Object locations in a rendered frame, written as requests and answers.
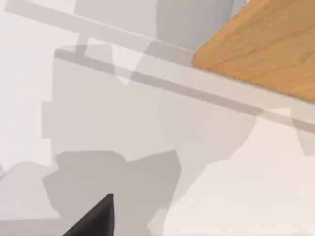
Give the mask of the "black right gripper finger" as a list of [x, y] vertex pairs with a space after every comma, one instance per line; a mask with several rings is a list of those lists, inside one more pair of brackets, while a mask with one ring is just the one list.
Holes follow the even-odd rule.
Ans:
[[62, 236], [114, 236], [114, 195], [107, 194]]

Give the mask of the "wooden cupboard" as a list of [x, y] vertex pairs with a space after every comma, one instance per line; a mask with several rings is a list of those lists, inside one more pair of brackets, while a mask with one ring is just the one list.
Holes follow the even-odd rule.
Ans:
[[315, 0], [251, 0], [192, 65], [315, 103]]

